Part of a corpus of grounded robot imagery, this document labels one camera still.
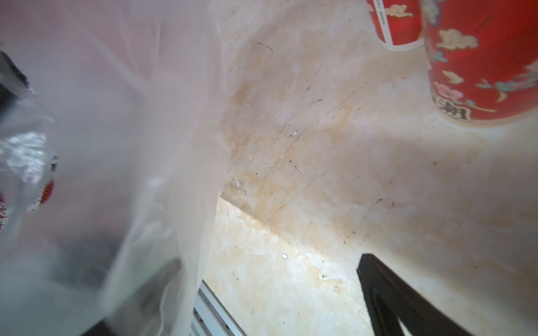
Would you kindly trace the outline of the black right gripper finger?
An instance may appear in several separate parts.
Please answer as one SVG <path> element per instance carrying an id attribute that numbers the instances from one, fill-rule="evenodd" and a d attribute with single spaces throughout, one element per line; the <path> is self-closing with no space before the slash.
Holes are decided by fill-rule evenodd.
<path id="1" fill-rule="evenodd" d="M 375 335 L 468 335 L 371 253 L 361 256 L 357 268 L 361 289 Z"/>

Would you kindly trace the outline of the red milk tea cup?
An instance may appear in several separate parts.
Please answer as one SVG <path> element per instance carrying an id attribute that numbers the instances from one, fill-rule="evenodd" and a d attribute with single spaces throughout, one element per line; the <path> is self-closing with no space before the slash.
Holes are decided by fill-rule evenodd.
<path id="1" fill-rule="evenodd" d="M 421 1 L 432 99 L 451 123 L 493 127 L 537 111 L 536 1 Z"/>
<path id="2" fill-rule="evenodd" d="M 404 52 L 423 46 L 418 0 L 366 0 L 375 32 L 384 48 Z"/>

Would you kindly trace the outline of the clear plastic carrier bag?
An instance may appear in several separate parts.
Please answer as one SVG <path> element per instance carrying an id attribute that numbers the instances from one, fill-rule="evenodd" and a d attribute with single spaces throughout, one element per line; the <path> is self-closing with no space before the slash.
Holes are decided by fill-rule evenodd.
<path id="1" fill-rule="evenodd" d="M 220 66 L 207 1 L 1 3 L 1 334 L 190 334 Z"/>

